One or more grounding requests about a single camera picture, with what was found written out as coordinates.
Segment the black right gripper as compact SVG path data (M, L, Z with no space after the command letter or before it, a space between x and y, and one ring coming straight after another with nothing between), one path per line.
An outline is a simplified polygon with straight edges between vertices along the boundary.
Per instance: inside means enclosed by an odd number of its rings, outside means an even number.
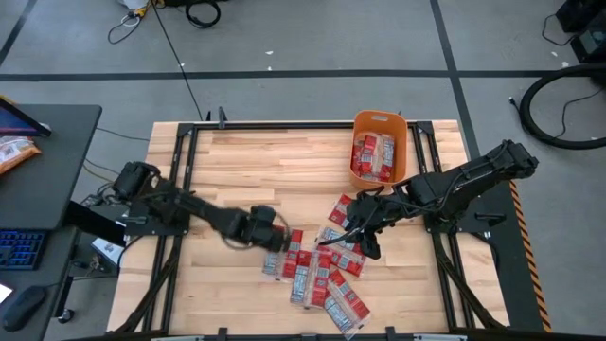
M381 248L375 232L393 227L397 221L396 194L380 195L360 192L346 209L347 232L366 231L359 241L362 253L373 260L381 257Z

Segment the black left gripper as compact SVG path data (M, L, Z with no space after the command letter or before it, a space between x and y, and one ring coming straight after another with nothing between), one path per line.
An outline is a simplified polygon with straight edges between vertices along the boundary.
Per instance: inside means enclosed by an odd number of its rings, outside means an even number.
M274 225L276 212L270 206L252 206L250 214L244 219L239 242L275 252L289 250L290 228Z

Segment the orange plastic basket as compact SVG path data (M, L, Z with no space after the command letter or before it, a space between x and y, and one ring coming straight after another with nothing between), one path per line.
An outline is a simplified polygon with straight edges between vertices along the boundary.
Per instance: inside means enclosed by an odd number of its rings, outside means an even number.
M354 174L350 162L350 182L360 189L373 189L379 186L390 188L403 181L407 166L407 142L408 126L406 120L398 114L363 110L359 112L353 125L352 150L354 137L359 134L366 135L391 135L395 141L394 163L392 175L389 182L382 182L377 177L373 179L361 178Z

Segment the black hazard striped floor plate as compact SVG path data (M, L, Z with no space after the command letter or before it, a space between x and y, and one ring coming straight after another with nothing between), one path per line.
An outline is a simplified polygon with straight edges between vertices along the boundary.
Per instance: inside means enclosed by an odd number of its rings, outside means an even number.
M490 240L499 259L497 276L509 325L529 332L551 332L537 262L522 210L517 185L503 182L479 199L489 213L505 220L490 229Z

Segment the white box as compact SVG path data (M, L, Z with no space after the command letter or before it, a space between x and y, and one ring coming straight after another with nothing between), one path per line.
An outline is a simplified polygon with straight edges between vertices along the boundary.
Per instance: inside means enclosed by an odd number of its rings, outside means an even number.
M95 238L91 246L106 260L110 261L113 265L119 266L121 263L121 255L124 251L123 246L107 242L101 238Z

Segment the black control box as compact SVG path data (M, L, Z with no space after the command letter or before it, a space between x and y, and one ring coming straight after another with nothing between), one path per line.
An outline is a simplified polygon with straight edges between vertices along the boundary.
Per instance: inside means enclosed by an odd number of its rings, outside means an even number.
M104 241L119 246L126 245L123 225L118 224L115 219L106 218L78 203L69 203L63 221Z

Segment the black desk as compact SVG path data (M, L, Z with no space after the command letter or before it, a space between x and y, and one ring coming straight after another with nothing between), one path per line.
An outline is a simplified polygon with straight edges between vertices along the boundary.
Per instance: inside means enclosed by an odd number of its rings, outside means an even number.
M40 154L0 176L0 228L33 228L48 235L37 270L0 270L0 283L13 290L0 304L0 341L42 341L78 236L76 227L63 223L64 215L102 109L96 104L20 104L18 108L48 124L52 134L35 139ZM2 317L31 286L46 288L45 301L20 331L5 331Z

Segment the black keyboard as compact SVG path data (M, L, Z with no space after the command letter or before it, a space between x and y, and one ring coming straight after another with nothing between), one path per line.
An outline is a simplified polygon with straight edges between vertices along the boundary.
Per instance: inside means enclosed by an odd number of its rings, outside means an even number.
M36 270L47 238L43 230L0 229L0 270Z

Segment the black computer mouse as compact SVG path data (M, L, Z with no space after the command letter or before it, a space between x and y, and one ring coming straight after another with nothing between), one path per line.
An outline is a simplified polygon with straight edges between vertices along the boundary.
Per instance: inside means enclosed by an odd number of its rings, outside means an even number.
M25 289L4 314L3 329L6 332L20 331L44 303L45 297L46 291L43 286L30 286Z

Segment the orange snack bag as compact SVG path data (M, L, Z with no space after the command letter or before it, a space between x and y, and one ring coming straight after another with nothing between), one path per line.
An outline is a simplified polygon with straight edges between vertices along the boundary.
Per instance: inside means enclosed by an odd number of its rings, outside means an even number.
M41 153L32 138L27 136L0 137L0 175L17 167L30 157Z

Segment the tilted computer screen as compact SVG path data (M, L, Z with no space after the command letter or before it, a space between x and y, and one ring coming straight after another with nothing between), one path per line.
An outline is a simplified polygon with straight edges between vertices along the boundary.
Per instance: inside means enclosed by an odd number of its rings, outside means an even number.
M0 97L0 136L51 136L51 129Z

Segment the black equipment case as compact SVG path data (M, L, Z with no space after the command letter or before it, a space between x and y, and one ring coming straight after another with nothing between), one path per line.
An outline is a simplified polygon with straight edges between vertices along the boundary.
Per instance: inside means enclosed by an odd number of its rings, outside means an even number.
M606 63L606 0L565 0L556 18L580 63Z

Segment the black metal table frame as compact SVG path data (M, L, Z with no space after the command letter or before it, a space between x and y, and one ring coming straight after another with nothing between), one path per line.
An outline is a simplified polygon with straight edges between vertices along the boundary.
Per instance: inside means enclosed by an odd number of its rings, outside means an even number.
M196 138L174 122L157 122L146 159L217 206L272 206L311 249L330 225L330 210L349 180L352 126L345 121L229 121L207 125ZM398 222L378 238L382 255L348 283L370 310L366 333L444 332L447 319L431 235L419 217ZM337 334L328 314L290 300L292 287L265 275L265 251L227 247L210 226L192 219L183 238L174 285L163 287L152 326L170 301L173 335Z

